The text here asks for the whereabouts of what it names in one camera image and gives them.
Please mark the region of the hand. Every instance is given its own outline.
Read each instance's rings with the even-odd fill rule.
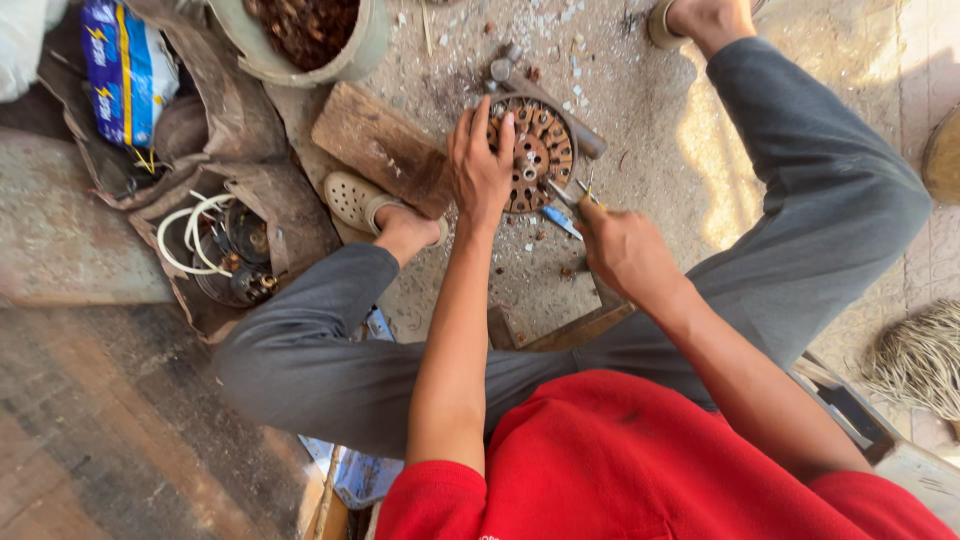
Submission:
[[[587,244],[587,264],[613,290],[657,318],[689,284],[657,227],[646,216],[608,212],[589,198],[580,202],[587,223],[577,230]]]
[[[484,96],[476,110],[467,109],[457,127],[446,135],[450,168],[453,169],[453,199],[460,217],[457,228],[496,230],[500,214],[510,197],[514,171],[514,114],[508,112],[500,126],[496,154],[487,142],[490,96]]]

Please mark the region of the plastic bag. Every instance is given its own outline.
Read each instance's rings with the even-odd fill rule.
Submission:
[[[63,19],[67,0],[3,0],[0,10],[0,103],[15,101],[36,82],[45,31]]]
[[[180,87],[160,32],[113,0],[86,0],[82,40],[100,134],[150,146],[156,119]]]

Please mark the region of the rusty stator core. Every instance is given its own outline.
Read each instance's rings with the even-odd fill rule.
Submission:
[[[570,180],[577,143],[570,136],[569,124],[561,112],[537,99],[508,94],[490,105],[487,142],[492,152],[497,150],[500,124],[508,110],[514,112],[516,142],[513,191],[503,210],[513,213],[539,210],[550,203],[547,179],[560,187],[566,187]]]

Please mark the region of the right hand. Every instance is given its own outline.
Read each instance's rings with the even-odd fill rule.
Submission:
[[[589,198],[580,202],[587,223],[577,230],[587,244],[587,264],[610,288],[651,316],[669,309],[689,284],[670,248],[650,219],[633,212],[601,209]]]

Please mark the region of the sunlight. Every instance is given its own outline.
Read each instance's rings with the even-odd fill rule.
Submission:
[[[686,94],[677,144],[709,191],[701,236],[718,251],[725,250],[760,217],[762,194],[736,128],[705,73],[703,56],[692,45],[681,48],[681,54],[693,62],[698,75]]]

